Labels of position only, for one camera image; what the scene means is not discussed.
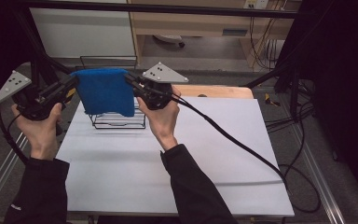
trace finger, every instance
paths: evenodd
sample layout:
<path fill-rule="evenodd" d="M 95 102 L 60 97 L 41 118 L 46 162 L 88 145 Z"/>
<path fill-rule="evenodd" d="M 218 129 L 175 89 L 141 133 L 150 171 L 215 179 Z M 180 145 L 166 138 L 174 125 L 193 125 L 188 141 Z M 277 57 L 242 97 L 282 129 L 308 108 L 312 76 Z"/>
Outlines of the finger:
<path fill-rule="evenodd" d="M 54 122 L 54 125 L 57 122 L 61 122 L 62 121 L 62 117 L 61 117 L 61 112 L 62 112 L 62 104 L 61 103 L 57 103 L 55 106 L 53 106 L 53 108 L 50 111 L 50 115 L 48 116 L 48 119 L 51 122 Z"/>
<path fill-rule="evenodd" d="M 141 109 L 142 112 L 144 108 L 146 108 L 146 103 L 141 97 L 136 97 L 136 101 L 138 101 L 139 109 Z"/>
<path fill-rule="evenodd" d="M 15 118 L 20 114 L 20 111 L 17 109 L 16 104 L 11 106 L 11 111 L 13 112 L 13 115 L 14 115 Z"/>
<path fill-rule="evenodd" d="M 173 92 L 173 94 L 174 94 L 174 96 L 173 97 L 175 97 L 176 99 L 178 99 L 178 96 L 180 97 L 181 96 L 181 92 L 179 92 L 179 90 L 178 89 L 176 89 L 176 87 L 174 87 L 174 86 L 172 86 L 172 92 Z"/>

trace blue cloth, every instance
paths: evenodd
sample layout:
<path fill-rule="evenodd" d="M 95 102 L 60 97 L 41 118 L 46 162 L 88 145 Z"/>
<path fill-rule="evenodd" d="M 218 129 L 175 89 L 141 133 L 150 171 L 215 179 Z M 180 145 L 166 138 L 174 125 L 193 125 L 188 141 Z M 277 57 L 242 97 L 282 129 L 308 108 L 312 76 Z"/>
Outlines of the blue cloth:
<path fill-rule="evenodd" d="M 128 72 L 119 68 L 85 69 L 71 74 L 79 79 L 76 90 L 86 114 L 117 112 L 125 117 L 134 116 L 133 90 L 125 74 Z"/>

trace gray floor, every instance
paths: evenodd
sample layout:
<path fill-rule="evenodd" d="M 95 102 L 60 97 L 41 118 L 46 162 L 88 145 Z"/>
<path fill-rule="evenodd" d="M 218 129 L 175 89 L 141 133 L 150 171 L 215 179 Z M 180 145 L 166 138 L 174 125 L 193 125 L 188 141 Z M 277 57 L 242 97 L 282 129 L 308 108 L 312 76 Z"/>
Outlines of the gray floor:
<path fill-rule="evenodd" d="M 145 42 L 144 60 L 138 68 L 147 69 L 157 62 L 163 62 L 186 75 L 191 81 L 190 84 L 228 86 L 247 83 L 266 72 L 258 73 L 248 68 L 237 39 L 186 37 L 184 40 L 186 46 L 180 49 L 175 45 L 148 37 Z M 26 66 L 18 70 L 25 74 L 29 73 L 29 68 Z M 275 79 L 272 78 L 263 83 L 261 87 L 254 89 L 255 98 L 259 101 L 265 120 L 287 117 L 281 106 L 265 104 L 265 93 L 269 93 L 273 101 L 280 100 L 271 88 L 274 82 Z M 288 94 L 283 93 L 280 97 L 287 98 Z M 307 99 L 300 98 L 300 101 L 305 102 Z M 10 104 L 11 102 L 6 102 L 3 106 L 7 118 L 6 123 L 10 120 L 10 111 L 8 110 Z M 75 107 L 75 105 L 72 105 L 65 110 L 65 120 L 71 118 L 71 113 Z M 344 162 L 333 160 L 331 147 L 317 118 L 308 117 L 304 120 L 304 125 L 307 143 L 323 171 L 346 223 L 358 223 L 358 184 L 351 175 L 351 171 Z M 289 163 L 298 150 L 293 130 L 288 127 L 276 133 L 271 133 L 269 137 L 278 163 Z M 0 164 L 4 161 L 8 151 L 9 146 L 0 132 Z M 307 167 L 302 158 L 298 160 L 295 166 L 308 175 Z M 0 218 L 5 214 L 17 191 L 22 170 L 23 167 L 18 162 L 0 193 Z M 292 203 L 306 209 L 311 209 L 316 204 L 315 194 L 303 178 L 292 172 L 288 176 L 288 183 L 293 193 L 291 196 Z M 286 222 L 330 223 L 323 206 L 313 214 L 306 214 L 297 210 L 295 210 L 295 213 L 296 216 L 287 218 Z M 70 218 L 86 220 L 85 216 L 70 216 Z"/>

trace metal frame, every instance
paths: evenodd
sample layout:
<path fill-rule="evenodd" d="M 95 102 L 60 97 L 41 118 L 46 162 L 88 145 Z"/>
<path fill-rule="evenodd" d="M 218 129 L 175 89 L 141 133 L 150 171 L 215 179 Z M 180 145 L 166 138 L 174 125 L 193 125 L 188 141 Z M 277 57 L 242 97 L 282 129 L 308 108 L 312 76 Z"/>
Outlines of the metal frame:
<path fill-rule="evenodd" d="M 73 9 L 73 10 L 96 10 L 96 11 L 124 11 L 124 12 L 149 12 L 149 13 L 177 13 L 177 14 L 195 14 L 195 15 L 215 15 L 215 16 L 233 16 L 233 17 L 256 17 L 256 18 L 280 18 L 280 19 L 308 19 L 315 17 L 313 13 L 296 11 L 276 11 L 276 10 L 254 10 L 238 8 L 219 8 L 219 7 L 185 7 L 185 6 L 163 6 L 163 5 L 139 5 L 139 4 L 117 4 L 117 3 L 91 3 L 91 2 L 58 2 L 49 0 L 19 0 L 13 3 L 14 7 L 33 7 L 33 8 L 52 8 L 52 9 Z M 32 42 L 33 48 L 38 47 L 38 43 Z M 61 65 L 50 59 L 46 53 L 42 53 L 41 60 L 46 60 L 50 64 Z M 25 148 L 27 141 L 21 141 L 21 149 Z M 305 147 L 304 157 L 309 166 L 313 180 L 323 195 L 323 202 L 332 223 L 343 223 L 343 217 L 335 203 L 320 170 L 310 154 L 308 146 Z M 11 151 L 7 159 L 0 168 L 0 189 L 5 184 L 17 157 Z"/>
<path fill-rule="evenodd" d="M 91 124 L 95 129 L 145 129 L 146 115 L 135 107 L 135 115 L 132 118 L 124 117 L 118 113 L 104 113 L 101 115 L 89 115 Z"/>
<path fill-rule="evenodd" d="M 21 151 L 23 151 L 28 143 L 28 139 L 26 139 L 23 133 L 21 133 L 19 138 L 17 139 L 16 144 L 18 143 L 20 143 L 20 149 Z M 0 167 L 0 191 L 5 185 L 5 182 L 7 181 L 7 178 L 13 170 L 14 165 L 16 164 L 18 159 L 19 157 L 16 155 L 16 153 L 13 150 L 10 150 L 10 152 L 7 154 L 5 161 Z"/>
<path fill-rule="evenodd" d="M 124 12 L 154 12 L 154 13 L 177 13 L 195 15 L 236 16 L 236 17 L 259 17 L 297 19 L 313 17 L 313 13 L 296 11 L 278 11 L 247 8 L 223 8 L 223 7 L 186 7 L 148 4 L 121 4 L 121 3 L 94 3 L 94 2 L 68 2 L 49 0 L 19 0 L 18 4 L 23 7 L 54 8 L 93 11 L 124 11 Z"/>

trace hand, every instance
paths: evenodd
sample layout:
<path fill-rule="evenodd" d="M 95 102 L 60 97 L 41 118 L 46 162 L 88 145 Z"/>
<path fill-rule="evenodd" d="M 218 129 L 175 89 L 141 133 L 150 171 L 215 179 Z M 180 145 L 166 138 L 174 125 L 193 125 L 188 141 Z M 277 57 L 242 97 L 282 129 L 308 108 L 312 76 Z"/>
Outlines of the hand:
<path fill-rule="evenodd" d="M 17 117 L 20 111 L 17 105 L 11 107 Z M 17 126 L 27 136 L 31 144 L 31 157 L 39 160 L 52 161 L 58 152 L 56 139 L 56 124 L 61 118 L 62 104 L 56 104 L 50 111 L 50 115 L 44 120 L 29 120 L 23 116 L 16 119 Z"/>
<path fill-rule="evenodd" d="M 178 96 L 181 94 L 175 87 L 172 87 L 172 91 Z M 170 101 L 162 109 L 149 110 L 142 98 L 137 97 L 136 99 L 139 104 L 139 109 L 144 112 L 149 119 L 150 129 L 152 130 L 153 135 L 156 136 L 162 148 L 167 151 L 177 146 L 178 143 L 173 135 L 173 132 L 179 114 L 178 103 Z"/>

